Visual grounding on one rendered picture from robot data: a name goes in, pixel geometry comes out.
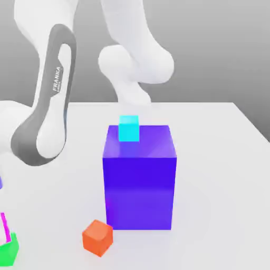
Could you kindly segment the small magenta cube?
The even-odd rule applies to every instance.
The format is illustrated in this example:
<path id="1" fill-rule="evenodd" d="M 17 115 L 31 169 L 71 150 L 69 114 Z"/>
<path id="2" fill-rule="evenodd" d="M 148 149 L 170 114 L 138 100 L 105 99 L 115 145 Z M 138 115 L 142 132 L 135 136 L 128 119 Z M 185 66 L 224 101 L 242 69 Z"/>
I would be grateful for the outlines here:
<path id="1" fill-rule="evenodd" d="M 11 241 L 11 233 L 4 213 L 0 213 L 0 245 Z"/>

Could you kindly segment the large purple box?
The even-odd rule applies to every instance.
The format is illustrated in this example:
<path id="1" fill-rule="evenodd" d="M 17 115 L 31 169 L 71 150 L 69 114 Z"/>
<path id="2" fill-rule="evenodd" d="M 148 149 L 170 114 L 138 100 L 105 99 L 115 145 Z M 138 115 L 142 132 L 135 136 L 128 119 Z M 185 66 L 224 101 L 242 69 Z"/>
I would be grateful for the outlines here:
<path id="1" fill-rule="evenodd" d="M 168 126 L 140 126 L 120 142 L 109 126 L 103 152 L 107 224 L 115 230 L 170 230 L 177 155 Z"/>

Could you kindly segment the small cyan cube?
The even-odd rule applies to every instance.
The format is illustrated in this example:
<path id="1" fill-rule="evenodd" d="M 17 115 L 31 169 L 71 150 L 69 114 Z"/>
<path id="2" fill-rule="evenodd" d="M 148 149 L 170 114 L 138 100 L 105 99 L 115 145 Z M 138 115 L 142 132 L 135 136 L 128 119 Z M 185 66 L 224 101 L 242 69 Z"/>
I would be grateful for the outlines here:
<path id="1" fill-rule="evenodd" d="M 119 141 L 139 141 L 139 117 L 137 115 L 121 115 L 119 117 Z"/>

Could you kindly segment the small green cube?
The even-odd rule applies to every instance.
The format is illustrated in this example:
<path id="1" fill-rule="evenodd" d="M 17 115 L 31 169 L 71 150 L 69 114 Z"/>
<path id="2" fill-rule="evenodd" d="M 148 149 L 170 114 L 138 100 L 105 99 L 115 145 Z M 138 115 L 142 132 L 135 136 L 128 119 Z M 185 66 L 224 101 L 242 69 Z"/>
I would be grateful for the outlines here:
<path id="1" fill-rule="evenodd" d="M 15 233 L 11 233 L 11 241 L 0 246 L 0 267 L 13 266 L 18 250 L 17 236 Z"/>

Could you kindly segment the small orange cube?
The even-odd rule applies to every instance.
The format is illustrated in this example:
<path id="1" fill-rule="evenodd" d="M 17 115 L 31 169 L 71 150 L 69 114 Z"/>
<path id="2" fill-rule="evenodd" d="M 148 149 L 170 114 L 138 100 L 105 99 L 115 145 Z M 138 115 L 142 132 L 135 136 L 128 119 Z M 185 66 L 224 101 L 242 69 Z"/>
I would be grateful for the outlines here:
<path id="1" fill-rule="evenodd" d="M 113 244 L 113 228 L 94 220 L 82 233 L 84 249 L 102 257 Z"/>

